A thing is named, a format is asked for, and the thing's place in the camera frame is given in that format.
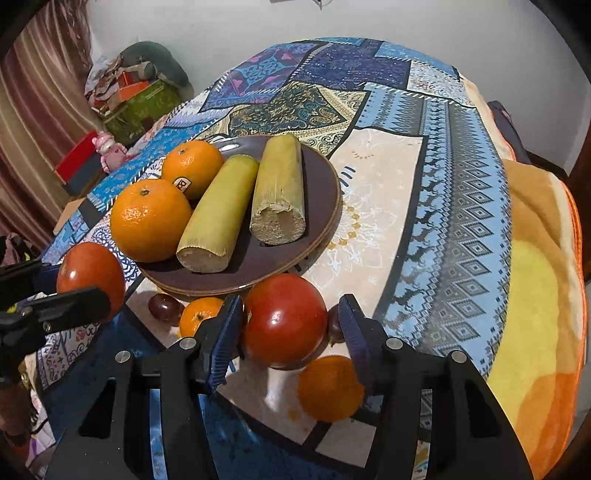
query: tomato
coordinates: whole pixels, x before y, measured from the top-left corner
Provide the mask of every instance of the tomato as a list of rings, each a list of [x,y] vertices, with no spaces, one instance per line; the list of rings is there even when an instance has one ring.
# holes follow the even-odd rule
[[[98,287],[109,296],[111,311],[103,322],[111,320],[123,305],[123,269],[107,247],[93,242],[73,246],[64,257],[57,274],[58,293],[85,287]]]
[[[314,285],[297,275],[283,273],[258,283],[245,307],[245,353],[268,367],[295,368],[326,335],[324,300]]]

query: table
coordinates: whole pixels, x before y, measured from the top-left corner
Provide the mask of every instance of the table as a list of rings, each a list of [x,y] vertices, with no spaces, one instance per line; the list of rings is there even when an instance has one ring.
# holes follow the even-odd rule
[[[109,212],[125,186],[157,178],[164,156],[194,138],[292,132],[328,157],[342,218],[329,246],[293,271],[328,307],[354,293],[390,335],[435,355],[461,349],[486,377],[505,326],[511,243],[501,158],[512,151],[489,114],[455,68],[388,42],[341,37],[270,47],[173,110],[143,150],[88,195],[44,256],[56,263],[70,246],[98,242],[121,262],[128,288],[113,322],[54,335],[37,355],[56,438],[76,397],[119,350],[149,355],[176,339],[147,313],[156,287],[117,249]],[[344,345],[325,353],[348,354]],[[296,378],[243,362],[218,398],[200,398],[222,480],[340,479],[365,464],[381,399],[368,398],[352,419],[319,424],[297,404]],[[425,392],[425,429],[429,403]],[[162,452],[152,448],[161,472]],[[415,478],[427,456],[420,442]]]

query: brown curtain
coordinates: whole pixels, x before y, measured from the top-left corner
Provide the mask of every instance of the brown curtain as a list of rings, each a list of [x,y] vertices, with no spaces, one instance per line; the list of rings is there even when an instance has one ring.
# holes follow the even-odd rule
[[[87,0],[50,0],[0,63],[0,231],[39,249],[68,195],[54,168],[93,129],[84,97],[90,60]]]

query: orange box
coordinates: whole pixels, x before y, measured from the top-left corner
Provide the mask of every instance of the orange box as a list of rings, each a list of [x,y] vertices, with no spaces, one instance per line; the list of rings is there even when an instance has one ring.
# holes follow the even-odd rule
[[[117,92],[115,92],[111,98],[108,100],[108,105],[111,111],[115,110],[120,104],[129,100],[134,95],[137,95],[139,92],[144,90],[148,87],[150,83],[146,80],[144,82],[134,83],[133,85],[128,85],[127,87],[121,87]]]
[[[124,102],[129,100],[134,95],[138,94],[142,90],[148,87],[150,83],[146,80],[144,82],[133,83],[132,85],[128,85],[127,87],[121,87],[119,89],[119,99]]]

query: tangerine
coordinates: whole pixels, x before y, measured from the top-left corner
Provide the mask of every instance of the tangerine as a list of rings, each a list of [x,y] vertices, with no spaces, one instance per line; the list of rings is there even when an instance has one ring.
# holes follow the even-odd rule
[[[353,415],[365,395],[353,362],[341,355],[312,360],[300,373],[297,396],[302,409],[317,421],[334,423]]]
[[[205,193],[222,165],[223,157],[216,147],[203,140],[191,140],[166,156],[160,178],[176,186],[189,200],[196,200]]]
[[[165,180],[132,183],[111,209],[111,235],[117,247],[136,262],[172,257],[191,218],[189,201]]]
[[[222,308],[223,301],[216,297],[204,297],[193,300],[183,310],[178,323],[181,337],[192,337],[197,332],[201,322],[217,315]]]

